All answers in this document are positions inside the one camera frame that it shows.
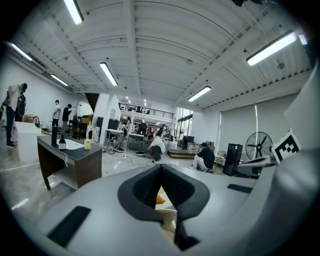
white shirt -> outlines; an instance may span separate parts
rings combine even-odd
[[[12,107],[13,111],[16,111],[18,98],[20,96],[19,84],[11,85],[12,89],[12,97],[10,107]]]
[[[61,112],[61,107],[58,104],[58,105],[55,106],[52,119],[59,119],[60,118],[60,112]]]
[[[152,141],[150,147],[153,146],[159,146],[161,149],[162,154],[164,154],[166,152],[166,146],[164,144],[164,142],[162,141],[162,139],[160,137],[155,137],[155,139]]]

ceiling light fixture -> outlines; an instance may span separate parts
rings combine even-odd
[[[32,58],[28,56],[24,51],[22,51],[18,46],[16,46],[13,42],[9,43],[9,45],[15,49],[18,53],[20,53],[23,57],[32,62]]]
[[[289,30],[287,33],[273,40],[271,43],[267,44],[265,47],[248,57],[246,61],[250,66],[253,66],[258,62],[264,60],[265,58],[269,57],[270,55],[281,50],[282,48],[292,44],[296,40],[296,34],[292,30]]]
[[[54,74],[51,75],[55,80],[59,81],[61,84],[65,85],[65,86],[69,86],[68,84],[66,84],[64,81],[62,81],[60,78],[56,77]]]
[[[194,96],[188,99],[188,102],[193,102],[194,100],[198,99],[200,96],[204,95],[205,93],[211,90],[210,86],[204,87],[201,91],[197,92]]]
[[[303,45],[307,45],[308,44],[307,38],[306,38],[306,36],[304,34],[300,34],[299,38],[300,38],[301,44],[303,44]]]
[[[113,86],[118,86],[117,81],[115,80],[115,77],[112,75],[110,69],[107,66],[107,63],[105,62],[101,62],[100,63],[100,67],[102,68],[102,70],[104,71],[104,73],[106,74],[106,76],[109,78],[111,84]]]
[[[78,25],[84,21],[84,17],[81,14],[77,0],[63,0],[66,8],[68,9],[74,23]]]

shelf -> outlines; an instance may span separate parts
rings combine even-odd
[[[53,175],[63,183],[67,184],[69,187],[75,190],[79,188],[76,180],[76,173],[73,166],[65,167],[61,170],[58,170]]]

cardboard box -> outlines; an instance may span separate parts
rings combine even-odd
[[[213,147],[215,143],[213,141],[206,141],[209,147]]]
[[[89,122],[91,121],[91,124],[92,124],[92,119],[93,119],[93,115],[90,114],[90,115],[83,115],[82,116],[82,123],[85,123],[85,124],[89,124]]]

white table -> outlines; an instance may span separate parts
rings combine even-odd
[[[39,159],[38,139],[41,129],[33,122],[14,122],[17,130],[18,154],[21,162]]]
[[[105,139],[104,139],[104,145],[106,145],[107,140],[110,141],[111,134],[117,135],[117,139],[116,139],[116,142],[114,142],[114,145],[120,144],[122,142],[123,134],[124,134],[123,130],[106,129],[106,131],[109,132],[109,138],[107,138],[107,133],[106,133]]]
[[[141,139],[141,151],[143,149],[143,140],[144,140],[144,135],[142,134],[135,134],[135,133],[129,133],[129,137],[128,137],[128,144],[126,145],[126,150],[128,150],[129,148],[129,144],[130,144],[130,141],[132,138],[135,138],[135,139]]]

